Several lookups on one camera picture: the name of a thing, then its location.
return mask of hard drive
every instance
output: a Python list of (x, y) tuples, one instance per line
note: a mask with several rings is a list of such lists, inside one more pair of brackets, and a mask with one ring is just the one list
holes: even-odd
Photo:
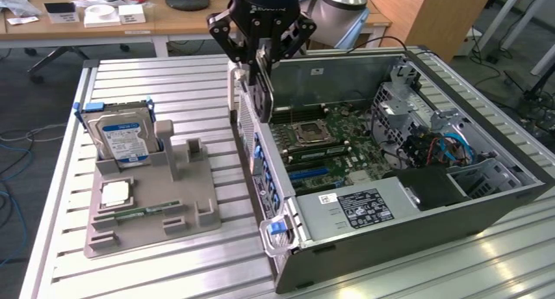
[(100, 159), (115, 159), (120, 168), (147, 164), (148, 155), (160, 150), (152, 109), (152, 101), (139, 101), (87, 103), (84, 109), (77, 110)]

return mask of black lamp base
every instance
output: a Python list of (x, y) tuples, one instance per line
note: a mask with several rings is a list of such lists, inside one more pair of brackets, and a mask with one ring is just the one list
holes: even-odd
[(180, 11), (200, 11), (209, 6), (209, 0), (165, 0), (165, 4)]

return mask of aluminum table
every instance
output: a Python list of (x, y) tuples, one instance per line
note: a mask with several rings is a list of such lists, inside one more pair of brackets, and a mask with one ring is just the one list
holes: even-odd
[[(424, 62), (555, 176), (555, 158), (431, 55)], [(431, 84), (421, 92), (449, 103)], [(207, 144), (223, 227), (139, 250), (82, 255), (96, 149), (69, 115), (58, 163), (20, 298), (529, 298), (555, 296), (555, 195), (509, 213), (479, 235), (284, 295), (273, 293), (227, 116), (221, 55), (104, 60), (84, 68), (76, 101), (124, 102), (149, 95), (157, 119), (183, 141)]]

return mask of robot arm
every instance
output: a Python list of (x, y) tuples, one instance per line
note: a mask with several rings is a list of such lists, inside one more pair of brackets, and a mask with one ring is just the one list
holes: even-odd
[[(299, 0), (231, 0), (228, 9), (207, 18), (213, 36), (232, 62), (249, 67), (249, 85), (257, 72), (256, 51), (264, 45), (267, 72), (281, 59), (291, 58), (316, 30), (301, 14)], [(231, 24), (239, 32), (229, 37)]]

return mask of floor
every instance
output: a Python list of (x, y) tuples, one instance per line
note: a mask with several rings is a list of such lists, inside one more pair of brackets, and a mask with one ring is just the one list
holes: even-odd
[[(476, 27), (484, 30), (499, 12), (499, 6), (485, 10), (476, 21)], [(516, 19), (511, 15), (501, 24), (496, 35), (500, 37), (508, 24)], [(529, 84), (537, 80), (529, 75), (529, 70), (541, 58), (555, 42), (555, 34), (539, 26), (529, 24), (527, 30), (515, 42), (511, 53), (513, 60), (501, 58), (496, 67), (499, 70), (513, 70), (519, 72)], [(117, 45), (103, 47), (84, 47), (82, 51), (92, 59), (123, 59), (153, 57), (155, 52), (149, 44), (132, 44), (131, 52), (119, 50)], [(217, 45), (212, 41), (188, 42), (175, 44), (172, 55), (216, 54), (220, 53)], [(487, 50), (496, 46), (492, 40), (485, 47)], [(52, 49), (37, 49), (38, 56), (44, 56)], [(73, 93), (78, 83), (81, 60), (73, 54), (64, 55), (58, 60), (41, 70), (45, 83), (36, 85), (28, 81), (25, 70), (37, 61), (38, 57), (29, 57), (22, 49), (10, 51), (10, 55), (0, 60), (0, 133), (12, 129), (34, 129), (49, 124), (62, 123), (68, 119)], [(491, 76), (493, 71), (476, 65), (468, 58), (456, 58), (451, 66), (463, 77), (475, 83)], [(496, 101), (504, 101), (513, 97), (516, 87), (507, 86), (503, 78), (492, 79), (480, 84)], [(545, 91), (555, 89), (555, 79), (551, 79)], [(62, 128), (44, 131), (37, 138), (58, 136)], [(28, 148), (25, 140), (9, 142), (9, 146)], [(33, 246), (33, 237), (38, 227), (41, 211), (50, 183), (50, 177), (56, 166), (56, 159), (61, 141), (41, 142), (33, 145), (33, 162), (21, 175), (6, 181), (10, 195), (17, 199), (28, 227), (28, 242), (25, 250), (17, 255), (14, 262), (0, 267), (0, 297), (5, 299), (17, 298), (26, 267), (26, 258)], [(0, 168), (5, 168), (20, 156), (18, 152), (0, 149)], [(0, 221), (5, 219), (5, 209), (0, 211)], [(21, 225), (16, 215), (8, 224), (0, 229), (0, 259), (17, 249), (21, 243)]]

